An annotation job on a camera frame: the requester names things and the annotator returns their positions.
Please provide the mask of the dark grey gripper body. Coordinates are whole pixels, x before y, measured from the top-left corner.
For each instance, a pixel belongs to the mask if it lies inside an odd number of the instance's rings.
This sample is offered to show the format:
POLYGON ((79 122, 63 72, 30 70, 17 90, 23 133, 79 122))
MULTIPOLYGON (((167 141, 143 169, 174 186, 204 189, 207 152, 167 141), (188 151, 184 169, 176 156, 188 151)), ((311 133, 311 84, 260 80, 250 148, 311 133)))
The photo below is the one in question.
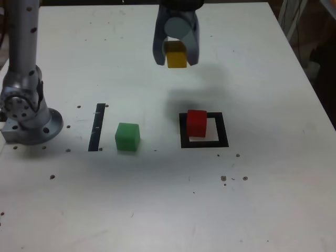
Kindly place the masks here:
POLYGON ((178 17, 185 20, 195 20, 196 12, 195 9, 191 8, 163 7, 163 20, 168 20, 172 17, 178 17))

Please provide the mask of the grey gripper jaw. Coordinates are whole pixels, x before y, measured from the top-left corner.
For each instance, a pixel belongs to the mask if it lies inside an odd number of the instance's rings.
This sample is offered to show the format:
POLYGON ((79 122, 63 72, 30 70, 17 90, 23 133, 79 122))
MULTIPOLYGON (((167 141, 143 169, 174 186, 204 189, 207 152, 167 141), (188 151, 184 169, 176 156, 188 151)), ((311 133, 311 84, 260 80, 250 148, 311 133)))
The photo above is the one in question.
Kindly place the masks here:
POLYGON ((178 17, 169 18, 164 26, 166 34, 178 39, 186 49, 187 62, 193 66, 198 64, 200 50, 200 31, 198 18, 185 20, 178 17))
POLYGON ((165 49, 164 43, 167 39, 167 34, 164 26, 169 16, 167 8, 160 6, 155 23, 154 38, 153 38, 153 57, 157 65, 164 66, 165 64, 165 49))

